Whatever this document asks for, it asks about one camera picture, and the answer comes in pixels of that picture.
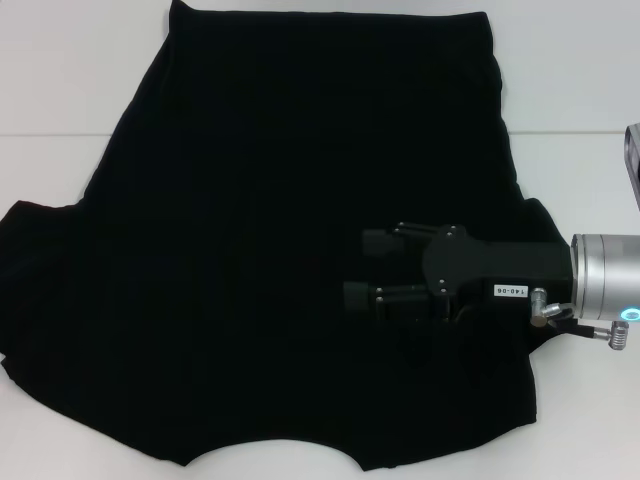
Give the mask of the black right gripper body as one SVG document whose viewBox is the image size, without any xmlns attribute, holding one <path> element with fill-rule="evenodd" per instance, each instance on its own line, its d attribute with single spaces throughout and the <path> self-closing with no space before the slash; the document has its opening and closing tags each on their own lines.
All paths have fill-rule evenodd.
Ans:
<svg viewBox="0 0 640 480">
<path fill-rule="evenodd" d="M 435 311 L 446 320 L 486 304 L 529 316 L 536 289 L 549 304 L 571 300 L 571 255 L 562 243 L 489 242 L 446 226 L 426 246 L 421 266 Z"/>
</svg>

